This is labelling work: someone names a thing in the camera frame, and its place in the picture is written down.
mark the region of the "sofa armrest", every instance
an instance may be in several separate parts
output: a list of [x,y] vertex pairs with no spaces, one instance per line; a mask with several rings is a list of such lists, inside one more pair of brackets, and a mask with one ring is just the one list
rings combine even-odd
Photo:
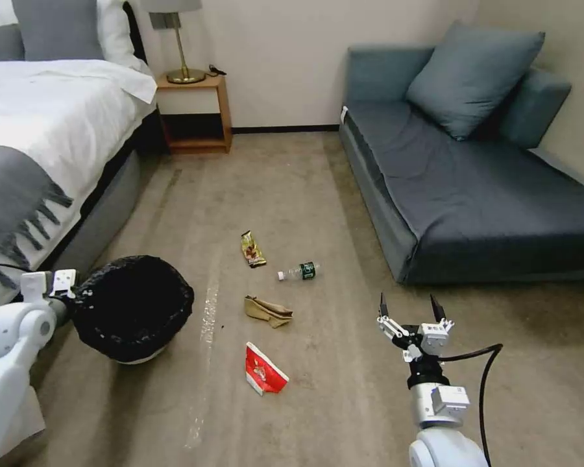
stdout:
[[344,103],[401,101],[433,47],[358,45],[348,49]]
[[537,147],[570,90],[562,78],[530,69],[510,97],[499,133],[524,149]]

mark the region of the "wooden nightstand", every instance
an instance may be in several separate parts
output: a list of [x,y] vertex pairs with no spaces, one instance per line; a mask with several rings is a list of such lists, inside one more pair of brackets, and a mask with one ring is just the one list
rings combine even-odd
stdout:
[[225,77],[207,77],[194,84],[172,84],[161,76],[158,107],[172,154],[229,153],[232,118]]

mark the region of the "bottle label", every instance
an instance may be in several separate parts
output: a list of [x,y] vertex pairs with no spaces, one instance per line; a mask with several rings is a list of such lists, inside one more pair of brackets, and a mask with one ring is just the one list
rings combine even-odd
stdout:
[[300,273],[303,275],[303,280],[314,279],[316,268],[313,263],[303,263],[300,265]]

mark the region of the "trash can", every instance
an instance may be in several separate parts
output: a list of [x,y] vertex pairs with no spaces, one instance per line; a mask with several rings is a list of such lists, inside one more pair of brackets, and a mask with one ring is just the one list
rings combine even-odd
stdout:
[[76,290],[73,323],[81,341],[120,363],[150,360],[192,313],[193,289],[153,256],[117,259]]

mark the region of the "plastic bottle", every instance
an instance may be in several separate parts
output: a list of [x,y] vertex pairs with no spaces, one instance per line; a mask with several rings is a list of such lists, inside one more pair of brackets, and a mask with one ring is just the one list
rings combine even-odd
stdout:
[[286,280],[286,279],[302,279],[302,280],[309,280],[314,279],[316,274],[320,270],[320,265],[318,263],[303,263],[298,267],[292,268],[288,271],[279,271],[277,276],[279,280]]

